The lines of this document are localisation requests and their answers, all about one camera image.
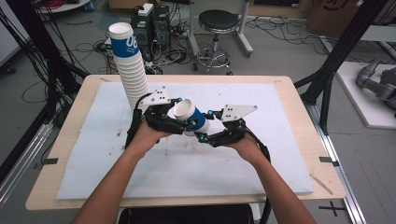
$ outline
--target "hand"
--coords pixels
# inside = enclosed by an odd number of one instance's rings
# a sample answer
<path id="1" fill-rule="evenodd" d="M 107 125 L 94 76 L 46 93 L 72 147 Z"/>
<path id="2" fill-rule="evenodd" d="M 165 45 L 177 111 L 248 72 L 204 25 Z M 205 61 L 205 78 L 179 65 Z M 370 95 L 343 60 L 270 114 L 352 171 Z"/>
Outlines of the hand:
<path id="1" fill-rule="evenodd" d="M 158 142 L 158 140 L 169 135 L 171 134 L 151 129 L 147 122 L 143 120 L 140 123 L 134 139 L 126 150 L 132 151 L 140 158 L 143 158 L 146 152 L 148 152 Z"/>
<path id="2" fill-rule="evenodd" d="M 226 147 L 235 149 L 242 159 L 248 161 L 252 165 L 264 157 L 256 141 L 248 134 L 245 134 L 245 137 L 237 143 L 232 143 Z"/>

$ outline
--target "forearm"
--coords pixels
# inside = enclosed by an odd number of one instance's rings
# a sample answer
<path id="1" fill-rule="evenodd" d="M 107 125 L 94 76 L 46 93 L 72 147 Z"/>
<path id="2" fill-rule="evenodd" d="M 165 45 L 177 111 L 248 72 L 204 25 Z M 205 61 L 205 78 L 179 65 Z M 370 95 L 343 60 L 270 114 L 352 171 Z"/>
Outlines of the forearm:
<path id="1" fill-rule="evenodd" d="M 125 150 L 93 191 L 73 223 L 113 223 L 140 156 Z"/>
<path id="2" fill-rule="evenodd" d="M 253 164 L 278 223 L 316 223 L 311 214 L 264 156 Z"/>

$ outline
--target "black cross mark on floor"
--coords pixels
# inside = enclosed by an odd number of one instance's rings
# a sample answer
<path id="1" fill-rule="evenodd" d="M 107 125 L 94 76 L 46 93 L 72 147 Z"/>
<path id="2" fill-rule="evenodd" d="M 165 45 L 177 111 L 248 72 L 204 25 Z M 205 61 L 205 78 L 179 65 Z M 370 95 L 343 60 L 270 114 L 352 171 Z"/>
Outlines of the black cross mark on floor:
<path id="1" fill-rule="evenodd" d="M 337 217 L 337 210 L 341 210 L 341 211 L 345 211 L 346 209 L 343 207 L 334 207 L 334 204 L 332 203 L 332 201 L 330 201 L 330 207 L 328 206 L 320 206 L 319 209 L 329 209 L 332 210 L 332 212 L 334 213 L 334 216 Z"/>

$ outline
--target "person's left arm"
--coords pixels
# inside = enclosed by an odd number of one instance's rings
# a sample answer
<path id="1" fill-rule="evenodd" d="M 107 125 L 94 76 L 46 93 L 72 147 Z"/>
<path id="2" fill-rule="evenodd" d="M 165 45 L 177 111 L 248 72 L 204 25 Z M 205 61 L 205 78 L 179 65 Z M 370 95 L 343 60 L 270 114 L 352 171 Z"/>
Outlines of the person's left arm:
<path id="1" fill-rule="evenodd" d="M 82 205 L 72 223 L 113 223 L 137 163 L 160 138 L 168 135 L 152 130 L 143 121 L 131 144 Z"/>

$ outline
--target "person's right arm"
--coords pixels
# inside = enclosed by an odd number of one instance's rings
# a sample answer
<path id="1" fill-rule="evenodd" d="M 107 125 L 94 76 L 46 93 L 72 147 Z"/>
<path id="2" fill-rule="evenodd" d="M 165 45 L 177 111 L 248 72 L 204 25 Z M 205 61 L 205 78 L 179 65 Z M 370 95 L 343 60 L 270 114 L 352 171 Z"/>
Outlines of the person's right arm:
<path id="1" fill-rule="evenodd" d="M 300 199 L 264 157 L 253 138 L 246 135 L 228 147 L 234 148 L 242 159 L 256 169 L 278 223 L 316 223 Z"/>

